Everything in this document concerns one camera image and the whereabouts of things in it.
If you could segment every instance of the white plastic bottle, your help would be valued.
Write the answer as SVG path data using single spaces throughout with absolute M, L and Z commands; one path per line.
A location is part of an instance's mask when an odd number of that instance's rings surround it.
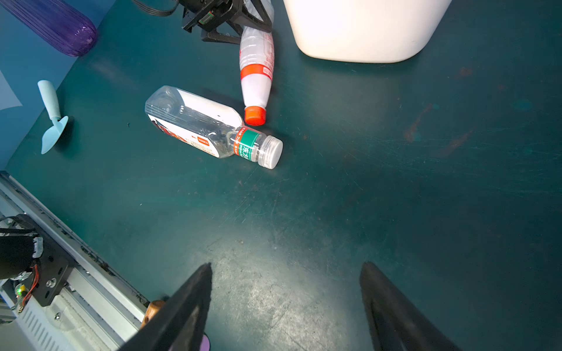
M 270 0 L 262 0 L 265 11 L 273 22 L 273 6 Z M 250 0 L 244 0 L 249 13 L 262 20 Z M 259 29 L 244 27 L 240 42 L 240 80 L 244 96 L 245 120 L 252 126 L 265 123 L 265 107 L 268 104 L 275 53 L 273 37 Z
M 283 142 L 244 125 L 231 107 L 164 85 L 152 94 L 144 111 L 164 133 L 218 158 L 234 154 L 273 169 Z

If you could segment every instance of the purple plastic bottle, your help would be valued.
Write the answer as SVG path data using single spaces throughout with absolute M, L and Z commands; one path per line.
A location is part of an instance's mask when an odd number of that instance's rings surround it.
M 68 56 L 86 54 L 98 38 L 93 23 L 62 0 L 0 0 L 0 4 Z

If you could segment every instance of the wooden handle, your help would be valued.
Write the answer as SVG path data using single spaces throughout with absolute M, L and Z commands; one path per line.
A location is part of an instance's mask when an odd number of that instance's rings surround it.
M 160 308 L 162 308 L 162 306 L 164 306 L 164 301 L 162 300 L 156 300 L 150 303 L 150 305 L 148 305 L 148 308 L 146 309 L 146 313 L 144 314 L 144 318 L 142 319 L 142 323 L 140 324 L 140 327 L 144 327 L 146 325 L 146 323 L 150 322 L 151 319 L 154 318 L 154 315 L 160 311 Z

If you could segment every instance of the red wire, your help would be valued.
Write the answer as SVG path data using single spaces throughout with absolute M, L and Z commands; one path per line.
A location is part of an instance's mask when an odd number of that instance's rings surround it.
M 21 301 L 22 307 L 25 307 L 28 300 L 31 298 L 31 292 L 37 287 L 39 283 L 39 270 L 37 269 L 37 265 L 33 266 L 33 270 L 35 271 L 35 276 L 33 277 L 33 284 L 31 285 L 31 289 L 29 289 L 28 293 L 25 294 L 24 299 Z

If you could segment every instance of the white paper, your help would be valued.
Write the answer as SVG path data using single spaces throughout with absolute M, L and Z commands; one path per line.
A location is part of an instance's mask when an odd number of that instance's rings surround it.
M 21 102 L 0 71 L 0 110 L 16 106 L 21 106 Z

